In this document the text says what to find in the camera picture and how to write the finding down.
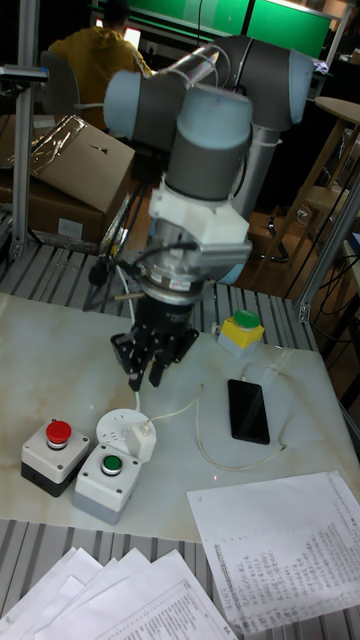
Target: green screen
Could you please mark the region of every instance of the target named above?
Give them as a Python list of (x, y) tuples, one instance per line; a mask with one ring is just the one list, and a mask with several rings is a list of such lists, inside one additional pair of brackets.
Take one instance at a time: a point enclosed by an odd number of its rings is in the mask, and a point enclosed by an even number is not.
[(256, 0), (247, 35), (317, 58), (329, 26), (329, 18)]
[(160, 13), (169, 18), (182, 19), (186, 0), (131, 0), (129, 2), (134, 9), (144, 9), (153, 13)]
[[(175, 18), (197, 27), (200, 0), (131, 0), (133, 9)], [(201, 28), (237, 35), (241, 32), (248, 0), (204, 0)]]
[(208, 26), (216, 29), (216, 31), (224, 31), (234, 36), (239, 35), (247, 6), (247, 0), (219, 0), (214, 22)]

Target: yellow shirt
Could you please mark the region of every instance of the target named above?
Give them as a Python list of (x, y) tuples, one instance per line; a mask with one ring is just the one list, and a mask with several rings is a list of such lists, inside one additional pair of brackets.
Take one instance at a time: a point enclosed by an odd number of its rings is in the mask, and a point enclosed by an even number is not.
[[(106, 88), (117, 71), (151, 75), (151, 70), (137, 49), (112, 29), (82, 29), (65, 40), (54, 42), (50, 51), (64, 58), (72, 68), (82, 104), (104, 102)], [(86, 109), (82, 116), (94, 127), (106, 129), (100, 107)]]

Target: black plastic box base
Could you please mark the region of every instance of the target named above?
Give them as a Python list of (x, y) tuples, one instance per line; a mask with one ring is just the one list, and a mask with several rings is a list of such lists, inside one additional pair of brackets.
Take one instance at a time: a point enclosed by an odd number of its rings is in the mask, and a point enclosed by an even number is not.
[(58, 498), (64, 493), (65, 489), (68, 488), (69, 484), (76, 478), (79, 473), (82, 465), (84, 464), (86, 456), (84, 456), (80, 462), (76, 465), (76, 467), (69, 473), (69, 475), (61, 482), (61, 484), (56, 484), (56, 482), (52, 482), (46, 476), (43, 476), (39, 471), (35, 471), (32, 467), (25, 462), (21, 463), (21, 475), (26, 480), (30, 480), (33, 484), (36, 484), (37, 487), (49, 493), (53, 498)]

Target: phone screen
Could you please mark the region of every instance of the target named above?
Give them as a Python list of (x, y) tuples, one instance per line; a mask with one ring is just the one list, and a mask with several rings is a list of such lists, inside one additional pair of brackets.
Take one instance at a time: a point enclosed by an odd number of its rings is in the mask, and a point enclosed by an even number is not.
[(257, 444), (269, 444), (269, 428), (260, 385), (229, 380), (228, 388), (232, 437)]

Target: robotic arm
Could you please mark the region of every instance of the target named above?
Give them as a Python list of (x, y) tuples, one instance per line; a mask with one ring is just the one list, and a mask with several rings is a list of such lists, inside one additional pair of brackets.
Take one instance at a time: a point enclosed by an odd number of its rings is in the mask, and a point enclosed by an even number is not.
[(152, 78), (119, 72), (111, 80), (110, 129), (171, 150), (150, 201), (145, 296), (131, 332), (112, 338), (135, 391), (151, 361), (158, 386), (196, 340), (189, 320), (204, 282), (238, 277), (251, 250), (248, 219), (281, 131), (301, 121), (311, 76), (307, 56), (236, 36)]

